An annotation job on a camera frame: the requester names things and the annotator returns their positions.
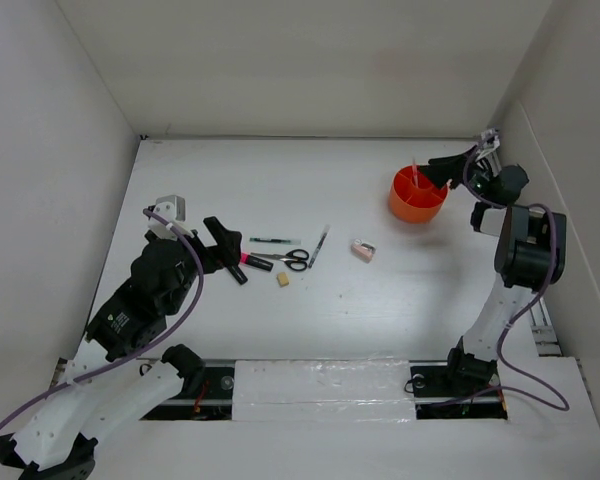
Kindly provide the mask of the green gel pen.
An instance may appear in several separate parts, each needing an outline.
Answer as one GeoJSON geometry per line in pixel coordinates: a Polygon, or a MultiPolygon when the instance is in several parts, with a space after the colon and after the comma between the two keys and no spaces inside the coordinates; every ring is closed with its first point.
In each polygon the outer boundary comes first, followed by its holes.
{"type": "Polygon", "coordinates": [[[251,243],[278,244],[278,245],[301,245],[300,239],[289,238],[270,238],[270,237],[249,237],[251,243]]]}

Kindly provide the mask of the black gel pen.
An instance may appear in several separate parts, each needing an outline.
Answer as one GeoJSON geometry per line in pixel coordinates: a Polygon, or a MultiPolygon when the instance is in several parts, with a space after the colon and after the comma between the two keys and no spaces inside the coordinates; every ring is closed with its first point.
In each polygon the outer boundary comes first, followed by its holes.
{"type": "Polygon", "coordinates": [[[311,253],[309,262],[307,264],[308,269],[311,269],[313,267],[313,265],[316,261],[316,258],[324,245],[324,242],[326,240],[326,237],[327,237],[329,231],[330,231],[330,225],[327,224],[327,225],[325,225],[323,231],[321,232],[321,235],[320,235],[320,238],[318,240],[316,247],[314,248],[313,252],[311,253]]]}

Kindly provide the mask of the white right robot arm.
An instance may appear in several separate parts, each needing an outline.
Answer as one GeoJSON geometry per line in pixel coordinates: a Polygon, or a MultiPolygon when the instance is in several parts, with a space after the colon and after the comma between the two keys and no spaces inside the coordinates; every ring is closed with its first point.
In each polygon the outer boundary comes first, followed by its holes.
{"type": "Polygon", "coordinates": [[[420,398],[485,395],[504,362],[508,333],[562,276],[566,217],[540,204],[519,204],[529,182],[526,171],[519,165],[493,170],[480,146],[431,159],[419,171],[437,187],[464,186],[474,196],[475,231],[489,211],[504,218],[494,258],[495,281],[478,318],[449,351],[445,364],[413,367],[405,388],[420,398]]]}

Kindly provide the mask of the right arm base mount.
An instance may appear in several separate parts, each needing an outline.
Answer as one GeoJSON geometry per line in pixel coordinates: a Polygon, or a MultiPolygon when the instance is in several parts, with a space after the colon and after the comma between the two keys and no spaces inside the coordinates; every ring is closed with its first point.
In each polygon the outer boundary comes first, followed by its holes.
{"type": "Polygon", "coordinates": [[[508,413],[499,391],[497,361],[485,362],[452,348],[445,361],[416,361],[410,366],[410,378],[403,390],[415,399],[417,420],[507,420],[508,413]]]}

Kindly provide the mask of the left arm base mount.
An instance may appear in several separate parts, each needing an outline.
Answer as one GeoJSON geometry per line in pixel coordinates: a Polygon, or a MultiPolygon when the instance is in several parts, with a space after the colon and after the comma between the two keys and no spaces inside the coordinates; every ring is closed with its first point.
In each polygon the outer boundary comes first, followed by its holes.
{"type": "Polygon", "coordinates": [[[145,421],[229,421],[232,419],[235,365],[230,360],[204,360],[183,344],[169,347],[163,363],[176,367],[179,393],[153,408],[145,421]]]}

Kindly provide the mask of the red translucent highlighter pen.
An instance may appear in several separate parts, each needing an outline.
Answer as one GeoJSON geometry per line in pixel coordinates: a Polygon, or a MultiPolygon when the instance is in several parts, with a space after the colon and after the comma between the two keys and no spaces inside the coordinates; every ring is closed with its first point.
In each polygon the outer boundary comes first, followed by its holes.
{"type": "Polygon", "coordinates": [[[415,157],[412,157],[412,182],[416,189],[420,188],[419,168],[415,157]]]}

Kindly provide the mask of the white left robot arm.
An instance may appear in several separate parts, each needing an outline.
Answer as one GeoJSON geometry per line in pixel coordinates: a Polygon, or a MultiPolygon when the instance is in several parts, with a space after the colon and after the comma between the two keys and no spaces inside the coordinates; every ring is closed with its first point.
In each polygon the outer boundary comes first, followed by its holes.
{"type": "Polygon", "coordinates": [[[207,387],[205,361],[184,344],[165,350],[150,369],[114,398],[115,370],[157,347],[189,317],[204,277],[226,269],[245,277],[242,235],[207,217],[215,240],[206,246],[178,217],[148,212],[147,243],[130,276],[88,323],[61,380],[0,422],[0,464],[23,479],[86,479],[113,431],[174,396],[207,387]]]}

